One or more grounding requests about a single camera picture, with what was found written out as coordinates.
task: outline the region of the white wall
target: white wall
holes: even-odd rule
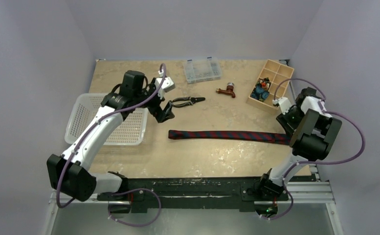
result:
[[[345,234],[380,235],[380,0],[325,0],[291,65],[296,77],[326,92],[329,110],[348,115],[365,132],[359,159],[324,170]],[[356,131],[343,124],[328,160],[348,158],[359,146]]]
[[[93,64],[63,0],[0,0],[0,234],[39,234],[51,193],[46,160],[66,146]]]
[[[287,59],[322,0],[67,0],[96,58]]]

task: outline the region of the gray floor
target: gray floor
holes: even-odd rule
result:
[[[279,204],[279,210],[287,205]],[[127,214],[123,220],[143,223],[151,220],[156,210],[147,214]],[[107,204],[72,204],[58,210],[54,235],[333,235],[325,204],[295,204],[290,213],[272,222],[261,221],[256,213],[238,210],[163,209],[153,224],[132,228],[108,220]]]

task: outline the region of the table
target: table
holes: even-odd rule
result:
[[[90,93],[108,93],[122,82],[127,70],[141,71],[151,80],[158,77],[161,63],[176,88],[166,100],[177,97],[205,97],[206,101],[184,108],[173,108],[175,118],[157,123],[148,115],[142,144],[103,146],[90,172],[117,171],[128,178],[164,177],[244,177],[261,176],[280,164],[290,153],[288,146],[233,140],[170,140],[168,130],[248,130],[283,133],[271,115],[246,104],[265,60],[220,61],[220,80],[187,84],[183,61],[97,61]],[[228,82],[235,84],[236,98],[217,94]],[[310,175],[304,167],[297,175]]]

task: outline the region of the white basket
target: white basket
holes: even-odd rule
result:
[[[74,143],[95,117],[105,93],[86,93],[77,97],[66,127],[65,141]],[[147,125],[148,109],[137,108],[108,137],[105,145],[138,145]]]

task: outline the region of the wooden box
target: wooden box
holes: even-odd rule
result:
[[[256,82],[253,84],[252,91],[255,89],[256,84],[259,82],[260,79],[269,78],[270,81],[270,87],[269,87],[269,97],[264,101],[258,101],[252,97],[247,98],[246,103],[250,104],[256,108],[262,109],[266,112],[276,114],[279,110],[278,107],[274,107],[272,104],[273,95],[275,94],[276,87],[281,83],[282,81],[289,79],[292,77],[293,74],[293,68],[288,67],[286,65],[282,65],[276,61],[273,60],[267,60],[265,66],[263,66],[262,71],[259,74],[259,77],[257,78]],[[285,82],[281,85],[281,87],[278,89],[278,92],[276,94],[276,99],[283,97],[285,95],[286,90],[288,89],[290,81]]]

